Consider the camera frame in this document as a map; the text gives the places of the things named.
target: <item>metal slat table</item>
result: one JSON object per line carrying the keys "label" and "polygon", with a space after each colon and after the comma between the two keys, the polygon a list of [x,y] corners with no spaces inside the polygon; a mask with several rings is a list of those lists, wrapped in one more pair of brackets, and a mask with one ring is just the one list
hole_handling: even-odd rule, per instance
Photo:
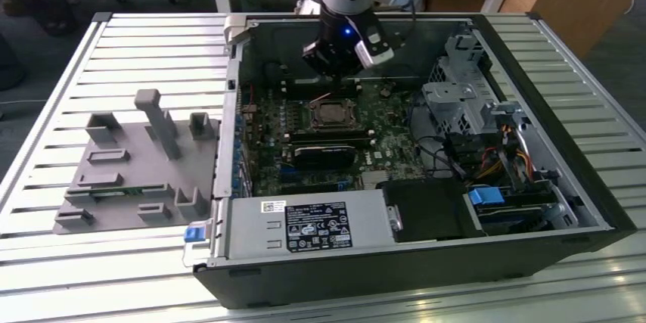
{"label": "metal slat table", "polygon": [[[533,277],[230,311],[184,267],[184,227],[54,235],[94,111],[144,121],[132,104],[155,87],[175,120],[222,116],[224,14],[115,14],[90,25],[0,184],[0,321],[601,321],[646,314],[646,135],[547,26],[490,15],[621,204],[637,234]],[[511,86],[495,72],[501,89]],[[208,255],[195,250],[195,259]]]}

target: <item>blue latch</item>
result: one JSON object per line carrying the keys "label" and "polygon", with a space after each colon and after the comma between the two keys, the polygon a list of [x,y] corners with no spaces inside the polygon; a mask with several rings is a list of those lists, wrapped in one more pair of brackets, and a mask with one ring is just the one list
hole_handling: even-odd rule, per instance
{"label": "blue latch", "polygon": [[498,187],[474,188],[474,190],[469,192],[469,198],[474,205],[505,203],[505,198]]}
{"label": "blue latch", "polygon": [[206,226],[188,226],[184,231],[184,242],[206,241]]}

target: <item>cpu socket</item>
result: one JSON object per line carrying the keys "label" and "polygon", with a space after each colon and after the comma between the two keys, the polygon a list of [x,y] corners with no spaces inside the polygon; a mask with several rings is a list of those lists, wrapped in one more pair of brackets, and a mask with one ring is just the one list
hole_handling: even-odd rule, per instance
{"label": "cpu socket", "polygon": [[320,100],[310,104],[312,111],[312,129],[339,130],[354,129],[358,125],[354,117],[351,100]]}

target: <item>gray 3d printed holder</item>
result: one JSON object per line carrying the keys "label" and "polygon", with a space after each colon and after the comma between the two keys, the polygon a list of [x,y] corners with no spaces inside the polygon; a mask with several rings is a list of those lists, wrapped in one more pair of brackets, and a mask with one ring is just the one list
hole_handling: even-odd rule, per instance
{"label": "gray 3d printed holder", "polygon": [[187,225],[208,218],[218,155],[218,120],[192,113],[172,122],[159,91],[139,90],[148,123],[120,124],[94,113],[80,160],[54,232],[68,234]]}

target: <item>power supply label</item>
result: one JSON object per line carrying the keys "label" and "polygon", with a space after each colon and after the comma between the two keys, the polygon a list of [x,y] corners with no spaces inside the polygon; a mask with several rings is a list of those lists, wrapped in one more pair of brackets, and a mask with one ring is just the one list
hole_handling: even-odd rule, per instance
{"label": "power supply label", "polygon": [[286,206],[284,221],[290,252],[353,247],[346,202]]}

